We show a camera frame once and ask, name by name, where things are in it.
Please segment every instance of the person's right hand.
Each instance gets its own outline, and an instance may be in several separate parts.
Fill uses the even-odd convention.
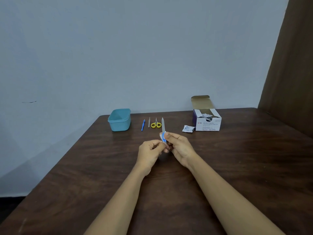
[[[184,136],[175,133],[166,132],[164,138],[169,142],[169,145],[173,145],[172,153],[175,158],[181,163],[181,165],[190,169],[190,159],[197,156],[197,153],[191,146],[188,139]]]

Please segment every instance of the hand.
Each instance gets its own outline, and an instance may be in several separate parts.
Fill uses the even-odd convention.
[[[150,173],[152,166],[155,164],[158,156],[162,151],[168,152],[170,147],[161,140],[151,140],[143,142],[139,146],[138,157],[135,167],[143,170],[145,176]]]
[[[197,153],[191,146],[188,139],[175,133],[166,132],[164,138],[169,142],[169,146],[173,146],[172,153],[181,165],[190,169],[189,161],[197,156]]]

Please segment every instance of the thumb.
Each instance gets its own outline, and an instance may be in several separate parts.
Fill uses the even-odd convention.
[[[178,145],[180,142],[180,140],[178,140],[177,138],[174,138],[169,132],[166,132],[164,134],[164,138],[170,143],[172,143],[174,146]]]
[[[166,147],[165,143],[160,142],[159,145],[153,150],[157,151],[159,154],[165,149],[165,147]]]

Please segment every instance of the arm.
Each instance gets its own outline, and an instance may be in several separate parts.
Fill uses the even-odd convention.
[[[89,226],[85,235],[127,233],[138,200],[141,182],[150,173],[159,154],[163,150],[168,152],[165,147],[168,146],[160,140],[147,141],[139,147],[137,162],[131,173]]]
[[[165,138],[175,158],[194,175],[227,234],[284,234],[197,155],[187,138],[173,133]]]

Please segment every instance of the person's left hand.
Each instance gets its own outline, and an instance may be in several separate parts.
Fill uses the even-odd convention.
[[[150,173],[152,166],[155,164],[158,156],[164,152],[168,152],[170,147],[161,140],[151,140],[143,142],[139,146],[136,165],[143,170],[145,176]]]

